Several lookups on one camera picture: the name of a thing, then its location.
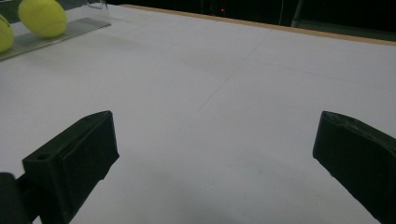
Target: clear plastic tray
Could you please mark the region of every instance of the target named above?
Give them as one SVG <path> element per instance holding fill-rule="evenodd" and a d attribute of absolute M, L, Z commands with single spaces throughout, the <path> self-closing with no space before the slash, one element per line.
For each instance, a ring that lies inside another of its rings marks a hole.
<path fill-rule="evenodd" d="M 57 2 L 66 12 L 67 27 L 61 35 L 52 38 L 39 37 L 22 24 L 18 16 L 21 0 L 0 2 L 0 14 L 7 19 L 14 33 L 14 43 L 10 49 L 0 52 L 0 62 L 111 24 L 105 0 L 57 0 Z"/>

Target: tennis ball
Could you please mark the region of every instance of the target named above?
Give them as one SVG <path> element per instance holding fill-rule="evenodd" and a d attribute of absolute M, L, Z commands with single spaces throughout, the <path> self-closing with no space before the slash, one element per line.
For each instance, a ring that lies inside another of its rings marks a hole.
<path fill-rule="evenodd" d="M 61 35 L 67 26 L 66 13 L 55 0 L 23 0 L 18 14 L 22 23 L 41 37 Z"/>
<path fill-rule="evenodd" d="M 14 43 L 14 33 L 8 21 L 0 15 L 0 52 L 9 49 Z"/>

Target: white table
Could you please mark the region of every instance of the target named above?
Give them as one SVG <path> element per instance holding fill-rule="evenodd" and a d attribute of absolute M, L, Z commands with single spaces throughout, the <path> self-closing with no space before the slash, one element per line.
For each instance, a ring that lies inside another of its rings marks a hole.
<path fill-rule="evenodd" d="M 312 148 L 323 110 L 396 136 L 396 47 L 109 9 L 0 63 L 0 171 L 109 109 L 120 159 L 73 223 L 378 223 Z"/>

